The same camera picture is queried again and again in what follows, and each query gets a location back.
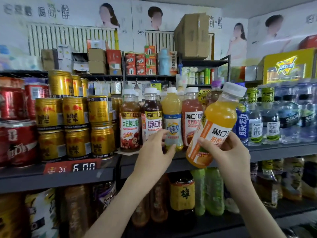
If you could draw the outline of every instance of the yellow juice bottle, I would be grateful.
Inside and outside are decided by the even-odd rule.
[[[179,99],[176,88],[167,88],[167,95],[161,101],[163,108],[164,127],[170,132],[165,139],[165,148],[176,144],[176,151],[183,149],[182,140],[182,102]]]
[[[201,147],[197,140],[199,137],[203,137],[218,147],[223,144],[236,123],[236,107],[246,90],[245,87],[227,82],[224,84],[218,100],[206,108],[186,151],[186,158],[192,165],[198,168],[206,168],[210,165],[212,162],[211,154]]]

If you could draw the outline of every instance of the red box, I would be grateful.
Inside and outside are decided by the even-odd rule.
[[[135,64],[135,53],[125,53],[124,57],[126,64]]]
[[[108,64],[114,64],[114,63],[121,64],[121,51],[120,50],[109,49],[106,52],[107,52],[107,63]]]
[[[145,65],[145,54],[136,54],[135,58],[137,65]]]
[[[144,46],[145,55],[155,55],[155,46]]]
[[[137,65],[137,75],[146,75],[145,65]]]
[[[156,66],[146,66],[146,75],[156,75]]]
[[[136,75],[135,64],[128,64],[125,66],[125,74],[126,75]]]
[[[298,45],[298,49],[311,48],[311,47],[315,47],[315,48],[317,47],[317,35],[306,37]]]
[[[156,66],[156,56],[145,55],[146,66]]]

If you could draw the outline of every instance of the logo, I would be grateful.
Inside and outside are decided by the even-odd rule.
[[[285,59],[283,61],[280,61],[276,64],[278,67],[277,73],[283,73],[284,75],[289,75],[289,73],[294,69],[295,67],[295,60],[297,59],[297,56],[290,57],[288,59]]]

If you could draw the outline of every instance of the ceiling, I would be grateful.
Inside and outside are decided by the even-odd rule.
[[[251,18],[314,0],[146,0],[175,4],[219,7],[224,17]]]

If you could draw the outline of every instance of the poster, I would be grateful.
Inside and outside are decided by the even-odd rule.
[[[210,16],[209,33],[215,34],[214,58],[220,58],[222,10],[216,7],[199,7],[149,1],[132,1],[134,51],[143,52],[146,31],[174,32],[181,18],[190,13],[206,13]]]
[[[298,49],[307,36],[317,34],[317,1],[253,17],[248,23],[247,64],[265,56]]]
[[[0,44],[28,51],[26,23],[117,28],[119,48],[131,50],[131,0],[0,0]]]
[[[232,66],[245,66],[248,19],[223,18],[222,21],[221,58],[231,55]]]

